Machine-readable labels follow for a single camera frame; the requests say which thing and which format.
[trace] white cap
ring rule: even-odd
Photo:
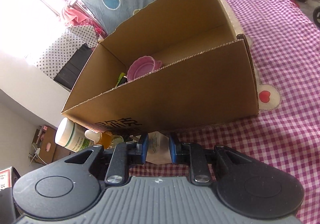
[[[72,135],[74,124],[75,123],[73,121],[69,120],[66,117],[62,119],[56,132],[56,144],[61,145],[63,147],[67,145]]]
[[[100,141],[100,138],[101,138],[101,133],[95,133],[94,131],[91,131],[91,130],[86,130],[84,132],[84,136],[86,138],[88,138],[89,140],[91,141],[94,141],[94,143],[97,143]]]

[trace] pink plastic cup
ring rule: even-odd
[[[152,71],[155,71],[161,68],[161,66],[162,62],[160,60],[155,60],[151,56],[143,56],[141,58],[138,58],[135,62],[133,62],[128,70],[128,82]]]

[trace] silver bolt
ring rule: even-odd
[[[108,177],[107,181],[110,183],[119,183],[122,181],[122,177],[119,175],[112,175],[110,177]]]
[[[197,175],[195,177],[195,181],[199,182],[199,183],[206,183],[206,182],[210,181],[210,178],[206,175]]]

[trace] blue circle pattern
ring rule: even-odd
[[[102,0],[104,5],[107,6],[111,10],[115,10],[120,5],[120,0]]]

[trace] pink gingham fabric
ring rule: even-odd
[[[252,39],[260,83],[276,87],[282,101],[257,117],[180,133],[179,138],[209,149],[225,144],[294,175],[305,189],[297,217],[319,224],[320,32],[289,0],[226,1]],[[183,176],[188,168],[147,163],[131,174]]]

